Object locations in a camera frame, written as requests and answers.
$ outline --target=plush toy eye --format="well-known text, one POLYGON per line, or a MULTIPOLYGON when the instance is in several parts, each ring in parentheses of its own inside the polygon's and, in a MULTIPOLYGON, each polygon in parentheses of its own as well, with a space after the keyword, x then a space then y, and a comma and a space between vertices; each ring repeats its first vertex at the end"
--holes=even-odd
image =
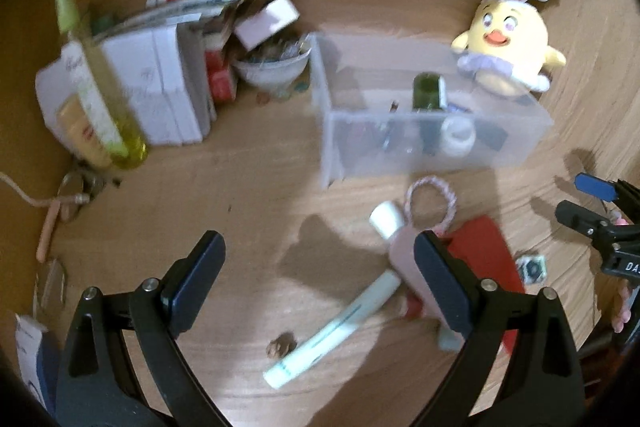
POLYGON ((514 29, 516 29, 516 26, 518 25, 518 20, 516 19, 516 17, 507 17, 504 20, 504 29, 506 29, 507 31, 514 31, 514 29))

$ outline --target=label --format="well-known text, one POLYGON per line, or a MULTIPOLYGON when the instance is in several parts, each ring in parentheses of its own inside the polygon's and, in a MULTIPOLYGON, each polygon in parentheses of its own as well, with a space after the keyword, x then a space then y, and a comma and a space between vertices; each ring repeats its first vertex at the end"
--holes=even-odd
POLYGON ((127 146, 109 114, 98 86, 95 84, 94 75, 87 64, 82 44, 77 41, 69 42, 62 47, 61 56, 71 83, 78 92, 80 105, 94 126, 104 148, 109 154, 128 156, 127 146))

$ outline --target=pink bottle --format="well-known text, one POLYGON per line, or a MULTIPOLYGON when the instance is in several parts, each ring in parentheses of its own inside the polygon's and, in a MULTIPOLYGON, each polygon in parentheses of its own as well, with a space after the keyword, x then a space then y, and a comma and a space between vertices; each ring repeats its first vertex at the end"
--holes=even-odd
POLYGON ((371 213, 369 222, 389 242, 389 261, 400 277, 425 305, 423 317, 447 321, 438 306, 427 281, 424 280, 414 260, 414 242, 420 233, 407 224, 404 214, 393 201, 380 203, 371 213))

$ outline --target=plush toy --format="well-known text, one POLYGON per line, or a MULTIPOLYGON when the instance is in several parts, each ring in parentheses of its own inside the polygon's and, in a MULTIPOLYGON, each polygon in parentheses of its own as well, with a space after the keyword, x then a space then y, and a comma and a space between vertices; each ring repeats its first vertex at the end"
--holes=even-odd
POLYGON ((527 0, 483 0, 471 28, 456 37, 451 47, 462 53, 458 67, 476 75, 485 87, 499 94, 513 95, 510 78, 527 90, 546 91, 549 79, 540 73, 543 66, 564 66, 566 59, 547 45, 548 33, 542 17, 527 0))

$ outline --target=clear plastic storage box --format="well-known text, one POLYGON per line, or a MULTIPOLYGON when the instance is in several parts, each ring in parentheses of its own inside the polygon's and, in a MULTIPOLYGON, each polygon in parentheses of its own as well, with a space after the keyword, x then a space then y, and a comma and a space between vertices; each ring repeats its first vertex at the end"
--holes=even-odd
POLYGON ((324 187, 353 176, 517 166, 553 125, 528 92, 505 98, 462 76, 441 42, 320 33, 310 42, 324 187), (445 110, 413 110, 414 78, 424 72, 444 79, 445 110))

